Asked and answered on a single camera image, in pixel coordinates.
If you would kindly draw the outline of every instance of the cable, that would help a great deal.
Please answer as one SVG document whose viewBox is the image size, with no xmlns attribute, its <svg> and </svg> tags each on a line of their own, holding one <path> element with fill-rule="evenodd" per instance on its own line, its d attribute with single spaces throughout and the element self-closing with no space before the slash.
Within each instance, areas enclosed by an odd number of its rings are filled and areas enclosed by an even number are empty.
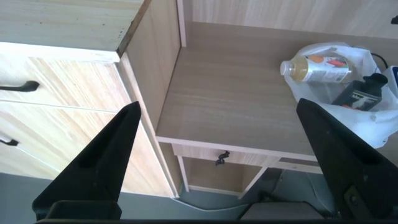
<svg viewBox="0 0 398 224">
<path fill-rule="evenodd" d="M 310 181 L 310 184 L 311 184 L 311 187 L 312 187 L 312 191 L 313 191 L 313 194 L 315 195 L 315 198 L 318 200 L 318 202 L 319 202 L 329 213 L 333 214 L 333 212 L 331 212 L 331 211 L 329 210 L 329 208 L 328 208 L 328 207 L 320 200 L 320 198 L 318 197 L 317 191 L 315 190 L 315 186 L 313 185 L 312 180 L 311 180 L 310 176 L 308 175 L 308 173 L 305 173 L 305 175 L 307 176 L 308 180 Z"/>
<path fill-rule="evenodd" d="M 384 66 L 386 67 L 386 69 L 388 68 L 388 64 L 387 64 L 386 60 L 382 56 L 380 56 L 378 54 L 375 54 L 375 53 L 371 53 L 371 55 L 376 56 L 379 59 L 381 59 L 383 61 Z"/>
<path fill-rule="evenodd" d="M 235 209 L 235 208 L 240 208 L 240 207 L 243 207 L 243 206 L 248 206 L 248 204 L 244 204 L 244 205 L 238 205 L 238 206 L 229 207 L 229 208 L 221 208 L 221 209 L 207 210 L 207 209 L 198 208 L 198 207 L 196 207 L 196 206 L 190 205 L 190 204 L 188 204 L 188 203 L 182 202 L 182 201 L 180 201 L 180 200 L 178 200 L 178 199 L 175 199 L 175 198 L 170 198 L 170 199 L 173 200 L 173 201 L 175 201 L 175 202 L 178 202 L 178 203 L 181 203 L 181 204 L 183 204 L 183 205 L 186 205 L 186 206 L 188 206 L 188 207 L 190 207 L 190 208 L 194 208 L 194 209 L 196 209 L 196 210 L 202 211 L 202 212 L 222 212 L 222 211 L 232 210 L 232 209 Z"/>
</svg>

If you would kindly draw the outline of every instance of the bottle cap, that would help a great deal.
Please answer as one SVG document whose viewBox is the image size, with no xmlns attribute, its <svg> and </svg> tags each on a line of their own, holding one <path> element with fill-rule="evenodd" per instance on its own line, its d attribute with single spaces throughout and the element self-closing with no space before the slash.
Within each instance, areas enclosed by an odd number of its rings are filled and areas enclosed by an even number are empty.
<svg viewBox="0 0 398 224">
<path fill-rule="evenodd" d="M 283 61 L 280 65 L 281 75 L 290 75 L 294 69 L 293 63 L 290 61 Z"/>
<path fill-rule="evenodd" d="M 371 76 L 363 77 L 365 80 L 365 84 L 363 86 L 364 91 L 369 94 L 374 94 L 376 91 L 380 91 L 380 89 L 388 83 L 387 77 L 380 73 L 373 73 Z"/>
<path fill-rule="evenodd" d="M 388 83 L 387 77 L 380 73 L 373 73 L 371 76 L 363 77 L 363 79 L 372 88 L 381 88 Z"/>
</svg>

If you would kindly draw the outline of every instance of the black cable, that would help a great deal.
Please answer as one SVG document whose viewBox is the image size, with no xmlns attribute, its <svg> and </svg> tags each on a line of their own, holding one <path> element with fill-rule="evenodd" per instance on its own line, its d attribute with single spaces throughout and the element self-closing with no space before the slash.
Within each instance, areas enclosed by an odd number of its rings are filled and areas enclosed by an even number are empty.
<svg viewBox="0 0 398 224">
<path fill-rule="evenodd" d="M 371 53 L 371 55 L 376 56 L 379 59 L 381 59 L 383 61 L 384 66 L 386 66 L 386 69 L 388 68 L 388 64 L 387 64 L 386 60 L 384 59 L 384 57 L 382 57 L 382 56 L 380 56 L 378 54 L 375 54 L 375 53 Z"/>
</svg>

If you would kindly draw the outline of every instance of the plastic bottle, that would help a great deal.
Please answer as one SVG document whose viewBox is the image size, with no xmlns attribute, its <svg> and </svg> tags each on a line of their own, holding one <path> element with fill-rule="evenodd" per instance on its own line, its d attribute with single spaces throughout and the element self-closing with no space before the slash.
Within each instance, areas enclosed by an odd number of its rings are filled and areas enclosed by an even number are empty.
<svg viewBox="0 0 398 224">
<path fill-rule="evenodd" d="M 352 72 L 353 66 L 342 56 L 298 56 L 280 65 L 280 74 L 296 82 L 346 83 L 352 81 Z"/>
</svg>

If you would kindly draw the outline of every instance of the bottle label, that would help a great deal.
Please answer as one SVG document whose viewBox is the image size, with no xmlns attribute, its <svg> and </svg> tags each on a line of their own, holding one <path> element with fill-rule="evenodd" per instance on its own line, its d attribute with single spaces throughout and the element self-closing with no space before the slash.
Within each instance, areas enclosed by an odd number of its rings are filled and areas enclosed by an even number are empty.
<svg viewBox="0 0 398 224">
<path fill-rule="evenodd" d="M 308 73 L 303 82 L 341 82 L 349 73 L 348 64 L 343 57 L 305 56 Z"/>
</svg>

